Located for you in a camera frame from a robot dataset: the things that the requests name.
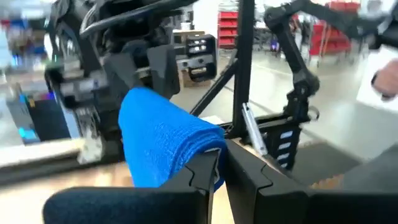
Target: white label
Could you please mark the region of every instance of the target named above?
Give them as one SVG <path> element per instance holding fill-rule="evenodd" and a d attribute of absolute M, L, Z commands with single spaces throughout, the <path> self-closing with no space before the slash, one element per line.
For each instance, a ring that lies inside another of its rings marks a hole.
<path fill-rule="evenodd" d="M 292 143 L 287 142 L 287 143 L 283 143 L 279 146 L 278 150 L 282 150 L 282 149 L 286 149 L 288 148 Z"/>
<path fill-rule="evenodd" d="M 289 137 L 292 137 L 292 135 L 293 135 L 293 131 L 288 131 L 288 132 L 282 133 L 282 134 L 280 135 L 280 138 L 281 138 L 281 139 L 289 138 Z"/>
<path fill-rule="evenodd" d="M 281 160 L 281 159 L 287 159 L 288 157 L 289 157 L 289 153 L 286 153 L 286 154 L 283 154 L 283 155 L 280 155 L 280 156 L 278 156 L 278 158 L 277 158 L 277 160 Z"/>

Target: metal rod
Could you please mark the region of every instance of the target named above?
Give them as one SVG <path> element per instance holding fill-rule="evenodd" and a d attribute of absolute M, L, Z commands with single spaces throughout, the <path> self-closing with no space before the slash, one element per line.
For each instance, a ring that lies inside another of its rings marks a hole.
<path fill-rule="evenodd" d="M 203 95 L 195 107 L 191 110 L 190 114 L 199 116 L 205 108 L 211 103 L 216 95 L 224 88 L 224 86 L 230 81 L 236 71 L 238 63 L 235 62 L 230 66 L 227 66 L 217 81 L 210 87 L 210 89 Z"/>
<path fill-rule="evenodd" d="M 262 156 L 268 154 L 267 147 L 257 126 L 256 118 L 247 103 L 243 103 L 242 113 L 253 148 Z"/>
<path fill-rule="evenodd" d="M 234 103 L 233 103 L 233 129 L 232 133 L 244 136 L 246 125 L 242 115 L 242 104 L 249 101 L 250 75 L 253 50 L 253 21 L 254 0 L 240 0 L 238 12 L 238 69 L 235 74 Z"/>

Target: black robotic arm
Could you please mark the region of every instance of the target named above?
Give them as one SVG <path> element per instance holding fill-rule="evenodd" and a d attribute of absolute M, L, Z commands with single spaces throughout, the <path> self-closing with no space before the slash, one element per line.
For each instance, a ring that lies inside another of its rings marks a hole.
<path fill-rule="evenodd" d="M 357 14 L 336 11 L 310 0 L 296 0 L 267 9 L 264 21 L 277 36 L 293 73 L 294 89 L 287 95 L 289 102 L 284 109 L 284 114 L 291 116 L 293 120 L 306 122 L 309 120 L 308 97 L 318 91 L 320 83 L 319 79 L 308 70 L 290 31 L 289 20 L 300 11 L 326 21 L 344 32 L 350 39 L 363 39 L 372 36 L 373 49 L 378 49 L 381 44 L 398 47 L 396 38 L 398 27 L 396 21 L 392 19 L 392 15 L 372 19 L 362 18 Z"/>

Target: silver metal bracket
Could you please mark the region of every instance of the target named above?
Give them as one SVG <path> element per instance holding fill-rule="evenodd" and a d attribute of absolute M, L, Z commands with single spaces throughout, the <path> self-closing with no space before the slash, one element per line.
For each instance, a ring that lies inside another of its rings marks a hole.
<path fill-rule="evenodd" d="M 80 131 L 85 145 L 77 157 L 79 164 L 89 164 L 102 160 L 104 155 L 104 139 L 96 128 L 96 113 L 94 109 L 80 108 L 76 111 Z"/>

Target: folded blue cloth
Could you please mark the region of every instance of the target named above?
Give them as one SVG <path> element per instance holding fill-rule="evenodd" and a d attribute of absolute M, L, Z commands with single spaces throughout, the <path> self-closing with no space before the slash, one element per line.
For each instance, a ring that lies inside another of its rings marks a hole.
<path fill-rule="evenodd" d="M 124 155 L 134 186 L 159 187 L 195 154 L 220 149 L 218 167 L 226 152 L 224 131 L 190 115 L 147 88 L 133 88 L 119 112 Z M 215 183 L 218 189 L 224 180 Z"/>

